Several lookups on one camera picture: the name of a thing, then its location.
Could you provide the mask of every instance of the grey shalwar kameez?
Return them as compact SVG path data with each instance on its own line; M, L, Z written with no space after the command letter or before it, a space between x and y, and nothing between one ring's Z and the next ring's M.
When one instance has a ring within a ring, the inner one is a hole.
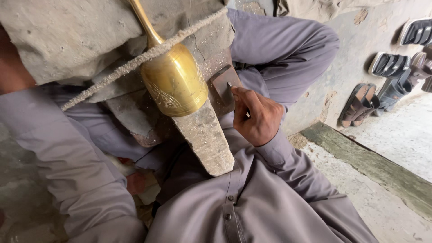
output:
M233 60L254 65L238 72L242 83L286 109L339 48L334 31L316 21L235 10L228 16L236 29ZM221 117L236 164L213 178L182 140L142 148L95 104L61 112L55 102L73 96L61 89L0 96L0 121L39 158L48 190L69 215L70 242L377 242L348 197L280 130L266 145L253 147L232 128L233 113ZM148 232L125 178L102 151L155 170L161 207Z

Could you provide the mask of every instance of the rope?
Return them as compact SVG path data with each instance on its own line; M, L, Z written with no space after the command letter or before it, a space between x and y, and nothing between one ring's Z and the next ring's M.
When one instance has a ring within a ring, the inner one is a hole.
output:
M174 45L182 42L186 37L192 35L200 28L210 24L213 22L213 20L216 20L219 18L222 14L226 14L228 12L228 9L226 7L222 8L221 10L217 11L216 13L207 16L206 18L198 21L196 24L187 27L184 30L180 30L177 32L177 34L166 40L164 43L155 46L148 51L142 53L141 55L137 56L136 58L130 60L125 65L118 67L116 70L114 70L113 73L105 76L100 82L95 83L94 85L90 86L88 89L82 91L79 95L77 95L75 98L69 100L66 104L64 104L61 107L62 111L66 111L67 109L73 107L74 105L84 101L85 99L92 96L94 93L100 91L105 86L109 85L110 83L114 82L119 77L128 74L132 70L139 67L142 63L151 60L152 58L158 57L166 52L168 52Z

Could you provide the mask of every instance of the finger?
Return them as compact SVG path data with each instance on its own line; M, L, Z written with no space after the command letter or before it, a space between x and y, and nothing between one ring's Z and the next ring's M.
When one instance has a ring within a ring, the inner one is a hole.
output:
M261 113L263 105L258 99L255 91L243 87L231 88L231 91L234 95L238 95L240 100L249 108L251 111L251 117L256 117Z
M235 111L234 111L234 127L241 127L245 120L247 120L248 107L242 101L235 102Z

